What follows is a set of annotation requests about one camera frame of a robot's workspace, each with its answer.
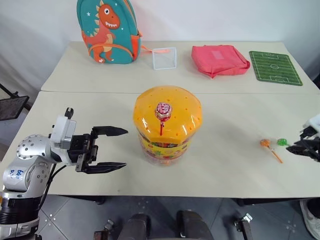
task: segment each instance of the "orange lid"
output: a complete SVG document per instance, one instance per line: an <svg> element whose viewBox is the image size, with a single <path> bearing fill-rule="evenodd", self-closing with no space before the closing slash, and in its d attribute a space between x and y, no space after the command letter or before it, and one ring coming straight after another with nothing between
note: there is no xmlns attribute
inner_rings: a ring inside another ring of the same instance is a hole
<svg viewBox="0 0 320 240"><path fill-rule="evenodd" d="M159 104L171 107L170 115L163 122L157 112ZM181 144L202 124L201 103L181 87L156 86L136 99L133 121L138 131L151 142ZM162 135L161 123L164 125Z"/></svg>

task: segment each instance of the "green soccer mat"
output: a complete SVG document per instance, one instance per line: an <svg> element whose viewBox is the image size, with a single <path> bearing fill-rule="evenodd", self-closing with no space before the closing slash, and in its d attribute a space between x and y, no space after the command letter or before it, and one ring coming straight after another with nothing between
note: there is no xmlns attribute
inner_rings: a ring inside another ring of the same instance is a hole
<svg viewBox="0 0 320 240"><path fill-rule="evenodd" d="M303 85L288 55L262 51L249 53L256 79L259 81Z"/></svg>

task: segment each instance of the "orange strap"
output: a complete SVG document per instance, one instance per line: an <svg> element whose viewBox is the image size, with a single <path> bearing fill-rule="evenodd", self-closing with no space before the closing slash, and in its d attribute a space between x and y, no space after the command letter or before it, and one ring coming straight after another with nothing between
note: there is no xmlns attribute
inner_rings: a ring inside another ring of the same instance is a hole
<svg viewBox="0 0 320 240"><path fill-rule="evenodd" d="M152 49L146 47L145 45L141 45L141 48L146 50L147 52L151 52L152 53Z"/></svg>
<svg viewBox="0 0 320 240"><path fill-rule="evenodd" d="M148 48L145 45L141 45L141 48L146 50L149 53L152 53L152 51L153 51L151 48ZM157 54L166 54L166 53L170 53L170 49L161 49L161 50L156 50L154 52Z"/></svg>
<svg viewBox="0 0 320 240"><path fill-rule="evenodd" d="M95 44L95 45L91 46L91 47L89 48L89 50L88 50L89 56L90 56L91 51L92 51L94 48L97 48L97 47L112 47L112 48L122 49L122 50L127 51L127 53L130 54L130 56L131 56L132 58L134 58L132 52L131 52L128 48L126 48L126 47L124 47L124 46L121 46L121 45L118 45L118 44L111 44L111 43L99 43L99 44Z"/></svg>

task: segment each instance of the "table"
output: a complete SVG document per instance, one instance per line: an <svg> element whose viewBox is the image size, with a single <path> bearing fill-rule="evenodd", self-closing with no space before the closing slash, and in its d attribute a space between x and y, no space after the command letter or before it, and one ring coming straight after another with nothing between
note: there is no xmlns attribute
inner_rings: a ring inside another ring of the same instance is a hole
<svg viewBox="0 0 320 240"><path fill-rule="evenodd" d="M79 93L143 93L159 85L176 85L195 94L319 94L320 91L281 42L144 42L153 48L176 47L177 68L153 70L151 53L143 52L137 61L126 64L99 64L88 56L83 42L71 42L42 91ZM251 61L249 51L287 54L303 86L270 84L256 79L252 66L244 75L209 76L198 72L191 58L192 46L233 45Z"/></svg>
<svg viewBox="0 0 320 240"><path fill-rule="evenodd" d="M132 121L136 93L40 92L7 154L3 173L16 146L31 134L47 136L57 115L74 109L75 134L92 126L117 126L129 134L99 136L98 162L126 162L107 174L78 173L67 167L49 193L57 195L138 195L228 198L303 198L320 196L320 164L276 146L283 159L260 147L263 138L299 139L303 123L319 113L317 94L196 94L202 103L203 126L177 164L145 160Z"/></svg>

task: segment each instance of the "robotic arm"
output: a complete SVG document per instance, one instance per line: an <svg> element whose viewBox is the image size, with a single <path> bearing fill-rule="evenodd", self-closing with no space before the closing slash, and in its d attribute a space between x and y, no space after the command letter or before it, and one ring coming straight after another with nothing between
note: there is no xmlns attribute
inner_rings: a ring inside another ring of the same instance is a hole
<svg viewBox="0 0 320 240"><path fill-rule="evenodd" d="M23 139L12 163L3 173L3 192L0 210L0 240L25 236L41 239L38 212L44 203L53 177L66 166L77 172L102 174L118 170L125 163L100 162L97 158L98 135L118 136L128 131L113 126L95 126L90 134L74 135L76 122L71 120L73 109L67 108L58 116L48 137L34 134ZM56 164L64 164L54 172Z"/></svg>
<svg viewBox="0 0 320 240"><path fill-rule="evenodd" d="M320 114L309 119L303 127L300 140L286 149L293 154L307 156L320 162Z"/></svg>

